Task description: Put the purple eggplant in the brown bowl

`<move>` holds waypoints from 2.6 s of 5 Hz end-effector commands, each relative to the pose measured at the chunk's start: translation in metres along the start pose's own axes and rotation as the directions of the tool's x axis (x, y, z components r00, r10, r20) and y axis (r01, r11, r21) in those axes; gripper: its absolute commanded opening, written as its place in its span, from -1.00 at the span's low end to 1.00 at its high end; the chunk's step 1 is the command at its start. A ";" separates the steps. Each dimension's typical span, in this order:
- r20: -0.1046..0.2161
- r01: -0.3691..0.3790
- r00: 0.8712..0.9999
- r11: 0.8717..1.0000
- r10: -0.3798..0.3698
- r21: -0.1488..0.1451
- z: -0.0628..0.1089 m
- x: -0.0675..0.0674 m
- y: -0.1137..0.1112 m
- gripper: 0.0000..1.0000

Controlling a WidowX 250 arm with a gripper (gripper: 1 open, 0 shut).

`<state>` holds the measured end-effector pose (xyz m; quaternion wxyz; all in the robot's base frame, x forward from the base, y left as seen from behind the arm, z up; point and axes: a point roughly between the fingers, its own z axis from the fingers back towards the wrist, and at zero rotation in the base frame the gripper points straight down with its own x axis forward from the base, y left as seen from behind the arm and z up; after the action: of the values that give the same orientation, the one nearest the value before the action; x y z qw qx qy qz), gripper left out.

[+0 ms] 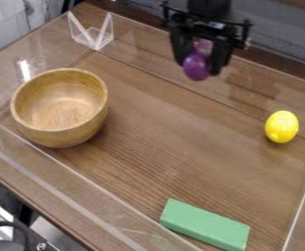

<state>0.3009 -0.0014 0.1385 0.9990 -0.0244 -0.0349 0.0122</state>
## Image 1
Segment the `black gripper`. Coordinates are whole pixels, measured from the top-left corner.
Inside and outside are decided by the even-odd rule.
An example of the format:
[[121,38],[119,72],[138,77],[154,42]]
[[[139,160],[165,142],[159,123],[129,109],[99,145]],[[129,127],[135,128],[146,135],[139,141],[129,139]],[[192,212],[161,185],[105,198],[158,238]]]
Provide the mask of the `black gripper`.
[[193,50],[193,36],[213,41],[210,55],[210,74],[218,75],[228,65],[234,47],[249,46],[249,34],[253,22],[236,15],[232,0],[186,0],[186,7],[170,4],[170,0],[159,3],[162,24],[173,25],[170,44],[174,61],[184,64]]

